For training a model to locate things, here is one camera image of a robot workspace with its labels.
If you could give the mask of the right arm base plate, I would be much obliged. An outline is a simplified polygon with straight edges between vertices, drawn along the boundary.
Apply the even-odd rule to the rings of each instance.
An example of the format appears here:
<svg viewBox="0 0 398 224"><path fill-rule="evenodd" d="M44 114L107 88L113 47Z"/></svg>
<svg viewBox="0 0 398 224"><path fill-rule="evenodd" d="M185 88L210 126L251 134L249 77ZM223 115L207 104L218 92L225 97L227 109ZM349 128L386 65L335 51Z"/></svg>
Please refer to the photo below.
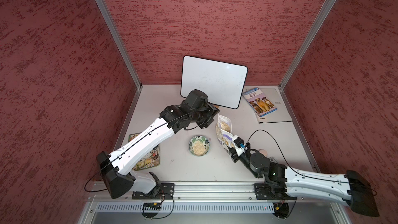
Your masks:
<svg viewBox="0 0 398 224"><path fill-rule="evenodd" d="M297 197L287 195L286 188L275 188L265 183L254 184L257 200L296 200Z"/></svg>

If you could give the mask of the instant oatmeal bag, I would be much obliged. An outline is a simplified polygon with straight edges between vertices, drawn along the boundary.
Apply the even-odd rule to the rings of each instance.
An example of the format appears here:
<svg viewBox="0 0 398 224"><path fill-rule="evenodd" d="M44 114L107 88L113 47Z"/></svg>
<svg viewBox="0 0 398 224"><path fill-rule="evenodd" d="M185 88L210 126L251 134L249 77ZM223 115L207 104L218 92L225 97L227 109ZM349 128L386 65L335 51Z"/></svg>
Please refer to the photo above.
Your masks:
<svg viewBox="0 0 398 224"><path fill-rule="evenodd" d="M228 117L218 114L216 135L219 143L226 151L229 151L230 148L234 147L232 144L232 139L234 136L232 132L232 122Z"/></svg>

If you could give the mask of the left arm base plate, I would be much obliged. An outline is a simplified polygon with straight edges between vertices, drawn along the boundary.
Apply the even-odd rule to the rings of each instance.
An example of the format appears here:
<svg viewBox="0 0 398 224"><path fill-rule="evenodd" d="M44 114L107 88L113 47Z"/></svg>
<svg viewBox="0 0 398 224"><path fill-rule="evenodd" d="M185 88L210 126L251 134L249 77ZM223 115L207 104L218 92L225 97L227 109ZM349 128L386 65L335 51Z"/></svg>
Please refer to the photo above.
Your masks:
<svg viewBox="0 0 398 224"><path fill-rule="evenodd" d="M150 193L133 192L133 200L173 200L175 191L174 183L161 182L160 185L156 185Z"/></svg>

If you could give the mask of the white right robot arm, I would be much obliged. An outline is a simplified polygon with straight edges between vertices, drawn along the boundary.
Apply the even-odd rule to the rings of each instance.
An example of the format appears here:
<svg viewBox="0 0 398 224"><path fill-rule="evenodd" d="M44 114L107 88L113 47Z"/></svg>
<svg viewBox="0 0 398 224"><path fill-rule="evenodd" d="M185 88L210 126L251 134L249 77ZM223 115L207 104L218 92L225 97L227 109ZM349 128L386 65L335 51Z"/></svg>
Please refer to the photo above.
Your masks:
<svg viewBox="0 0 398 224"><path fill-rule="evenodd" d="M228 153L233 162L240 161L256 178L264 179L263 183L254 184L258 200L319 199L348 206L360 215L379 216L371 184L356 171L312 173L272 162L258 151L230 148Z"/></svg>

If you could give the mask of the green leaf pattern bowl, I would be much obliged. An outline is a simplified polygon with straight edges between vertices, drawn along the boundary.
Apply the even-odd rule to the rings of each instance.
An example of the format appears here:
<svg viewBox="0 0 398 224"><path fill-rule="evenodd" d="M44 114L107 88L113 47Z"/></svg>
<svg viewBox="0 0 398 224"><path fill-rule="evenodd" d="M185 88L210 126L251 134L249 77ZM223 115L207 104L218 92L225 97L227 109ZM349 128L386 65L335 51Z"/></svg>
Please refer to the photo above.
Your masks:
<svg viewBox="0 0 398 224"><path fill-rule="evenodd" d="M197 135L189 141L189 151L194 156L200 157L206 155L209 148L210 141L205 136Z"/></svg>

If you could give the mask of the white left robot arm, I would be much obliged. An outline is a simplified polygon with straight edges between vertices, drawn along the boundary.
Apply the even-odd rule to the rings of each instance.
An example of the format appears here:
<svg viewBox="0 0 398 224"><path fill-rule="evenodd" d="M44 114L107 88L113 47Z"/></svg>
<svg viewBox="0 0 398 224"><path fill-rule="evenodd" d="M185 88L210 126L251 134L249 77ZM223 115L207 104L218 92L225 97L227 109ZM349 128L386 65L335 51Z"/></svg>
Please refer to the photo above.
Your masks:
<svg viewBox="0 0 398 224"><path fill-rule="evenodd" d="M138 137L125 146L107 154L96 156L99 174L110 197L117 199L134 185L137 191L150 193L157 186L157 178L151 174L133 172L133 167L154 147L167 140L189 124L196 123L201 129L208 128L220 109L208 103L197 109L186 104L171 105L159 114L159 117Z"/></svg>

